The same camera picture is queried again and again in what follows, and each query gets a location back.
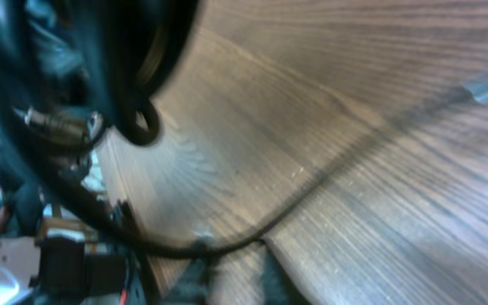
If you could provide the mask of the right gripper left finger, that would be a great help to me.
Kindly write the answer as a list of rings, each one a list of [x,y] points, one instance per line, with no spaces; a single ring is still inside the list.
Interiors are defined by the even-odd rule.
[[[220,256],[192,259],[159,304],[208,305],[220,259]]]

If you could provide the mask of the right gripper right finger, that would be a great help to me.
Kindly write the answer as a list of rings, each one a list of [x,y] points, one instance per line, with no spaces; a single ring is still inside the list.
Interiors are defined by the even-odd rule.
[[[299,291],[280,260],[270,247],[264,245],[263,271],[259,277],[264,305],[310,305]]]

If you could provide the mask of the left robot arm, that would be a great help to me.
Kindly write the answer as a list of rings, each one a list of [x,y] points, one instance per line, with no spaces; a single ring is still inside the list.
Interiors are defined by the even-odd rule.
[[[109,128],[139,147],[162,125],[151,97],[175,69],[196,1],[0,1],[0,175],[18,225],[0,237],[0,304],[119,294],[157,304],[149,241],[127,202],[107,206],[70,171]]]

